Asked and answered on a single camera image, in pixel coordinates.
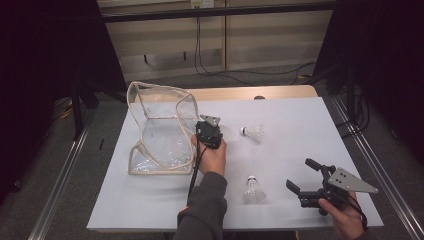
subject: gray carpet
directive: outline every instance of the gray carpet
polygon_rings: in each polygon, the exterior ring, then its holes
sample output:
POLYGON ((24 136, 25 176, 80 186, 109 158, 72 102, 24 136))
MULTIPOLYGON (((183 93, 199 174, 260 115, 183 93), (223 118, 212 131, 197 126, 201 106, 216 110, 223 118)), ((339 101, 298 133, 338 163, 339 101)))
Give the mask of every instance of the gray carpet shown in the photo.
MULTIPOLYGON (((293 67, 255 71, 278 72, 293 67)), ((312 69, 313 66, 308 66, 299 74, 312 73, 312 69)), ((295 79, 296 72, 278 76, 231 73, 231 76, 256 86, 288 85, 295 79)), ((227 77, 198 75, 149 82, 182 88, 246 86, 227 77)), ((342 122, 326 94, 325 83, 320 82, 315 87, 324 98, 334 122, 342 122)), ((165 239, 162 233, 101 234, 86 229, 127 111, 125 104, 101 94, 99 98, 101 102, 95 110, 94 124, 89 129, 45 239, 165 239)), ((37 157, 21 179, 22 190, 10 193, 0 206, 0 239, 28 239, 73 144, 73 129, 72 115, 56 120, 51 126, 37 157)), ((342 127, 340 132, 344 134, 346 129, 342 127)), ((418 219, 424 222, 424 191, 419 190, 424 182, 424 167, 415 161, 407 146, 392 137, 391 129, 372 106, 370 125, 364 135, 418 219)), ((346 138, 344 142, 362 178, 382 189, 353 139, 346 138)), ((383 228, 373 229, 376 235, 380 239, 409 239, 387 196, 381 192, 372 195, 372 199, 385 224, 383 228)), ((332 229, 304 230, 300 231, 300 237, 305 240, 335 239, 332 229)))

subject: dark background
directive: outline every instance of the dark background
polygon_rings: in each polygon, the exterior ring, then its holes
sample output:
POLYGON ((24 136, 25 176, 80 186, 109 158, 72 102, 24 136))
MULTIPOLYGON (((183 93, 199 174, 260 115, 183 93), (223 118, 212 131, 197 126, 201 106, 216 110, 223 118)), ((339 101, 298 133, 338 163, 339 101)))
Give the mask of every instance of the dark background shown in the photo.
POLYGON ((103 23, 67 21, 100 16, 93 1, 9 1, 0 7, 2 149, 0 203, 26 170, 51 124, 57 99, 74 81, 113 91, 125 82, 103 23))
POLYGON ((327 76, 329 93, 337 94, 350 66, 363 94, 424 164, 424 2, 339 2, 314 75, 341 64, 327 76))
MULTIPOLYGON (((422 1, 339 1, 314 74, 335 63, 328 91, 355 82, 388 120, 416 159, 424 162, 421 68, 424 63, 422 1)), ((112 91, 126 86, 95 0, 19 1, 0 7, 2 149, 0 202, 41 144, 57 99, 75 82, 112 91)))

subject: gray sleeve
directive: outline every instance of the gray sleeve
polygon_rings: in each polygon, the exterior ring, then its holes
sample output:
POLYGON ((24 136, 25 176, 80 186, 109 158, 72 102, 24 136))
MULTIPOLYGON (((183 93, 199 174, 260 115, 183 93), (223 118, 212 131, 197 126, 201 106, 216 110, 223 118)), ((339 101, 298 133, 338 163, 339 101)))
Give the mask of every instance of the gray sleeve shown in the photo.
POLYGON ((226 187, 224 177, 206 173, 200 185, 193 188, 187 207, 178 214, 178 229, 173 239, 222 239, 227 212, 226 187))

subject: metal frame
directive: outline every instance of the metal frame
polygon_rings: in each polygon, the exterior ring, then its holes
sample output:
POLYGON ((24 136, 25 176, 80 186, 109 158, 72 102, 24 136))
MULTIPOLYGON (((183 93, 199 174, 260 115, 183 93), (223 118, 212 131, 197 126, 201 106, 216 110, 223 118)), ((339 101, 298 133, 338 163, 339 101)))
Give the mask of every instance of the metal frame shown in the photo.
POLYGON ((114 23, 131 21, 148 21, 178 18, 197 18, 197 17, 216 17, 216 16, 235 16, 252 15, 268 13, 288 13, 288 12, 311 12, 333 10, 341 3, 337 1, 319 2, 319 3, 299 3, 299 4, 280 4, 268 6, 247 6, 247 7, 219 7, 202 9, 181 9, 161 12, 144 13, 123 13, 123 14, 103 14, 102 16, 72 17, 72 18, 53 18, 52 23, 74 22, 76 24, 89 23, 114 23))
POLYGON ((88 129, 93 124, 95 110, 89 110, 86 116, 86 125, 82 130, 79 138, 72 144, 71 150, 69 151, 68 157, 66 158, 65 164, 63 165, 62 171, 56 180, 53 190, 41 211, 40 216, 35 223, 28 240, 42 240, 46 237, 47 231, 49 230, 50 224, 59 207, 60 199, 68 183, 68 179, 72 173, 72 169, 76 161, 78 160, 79 153, 84 145, 85 139, 88 134, 88 129))
MULTIPOLYGON (((349 116, 346 113, 347 108, 341 100, 340 96, 334 98, 333 103, 336 106, 336 109, 342 117, 343 121, 347 122, 349 120, 349 116)), ((421 223, 415 217, 415 214, 413 213, 411 207, 402 197, 396 186, 393 184, 392 180, 390 179, 380 160, 375 155, 371 146, 368 144, 364 135, 359 131, 358 127, 353 125, 352 123, 348 122, 347 126, 350 133, 352 134, 353 139, 358 145, 359 150, 362 152, 364 158, 366 159, 372 172, 374 173, 374 176, 376 177, 377 181, 380 183, 381 187, 386 193, 387 198, 395 209, 400 220, 404 224, 406 230, 409 232, 411 239, 424 239, 424 231, 421 226, 421 223)))

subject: electrical outlet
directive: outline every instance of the electrical outlet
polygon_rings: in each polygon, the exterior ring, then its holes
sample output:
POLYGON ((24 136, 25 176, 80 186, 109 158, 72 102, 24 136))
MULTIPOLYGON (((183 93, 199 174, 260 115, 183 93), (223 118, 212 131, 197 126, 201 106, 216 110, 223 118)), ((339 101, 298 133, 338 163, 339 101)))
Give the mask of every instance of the electrical outlet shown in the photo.
POLYGON ((214 0, 203 0, 202 8, 213 8, 213 7, 214 7, 214 0))
POLYGON ((191 8, 202 8, 202 0, 191 0, 191 8))
POLYGON ((191 0, 191 8, 213 8, 214 0, 191 0))

